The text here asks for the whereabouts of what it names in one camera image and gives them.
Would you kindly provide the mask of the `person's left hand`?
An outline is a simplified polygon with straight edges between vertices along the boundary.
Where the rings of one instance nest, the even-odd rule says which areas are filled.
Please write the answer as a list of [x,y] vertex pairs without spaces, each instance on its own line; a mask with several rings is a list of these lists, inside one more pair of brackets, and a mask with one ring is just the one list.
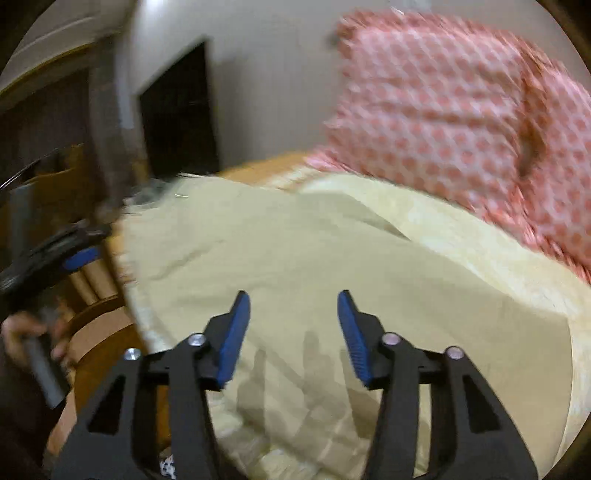
[[4,320],[1,326],[1,337],[8,357],[23,370],[30,369],[26,342],[46,333],[51,339],[52,359],[62,366],[70,366],[74,360],[69,353],[70,336],[67,327],[67,321],[63,317],[47,325],[31,313],[22,311]]

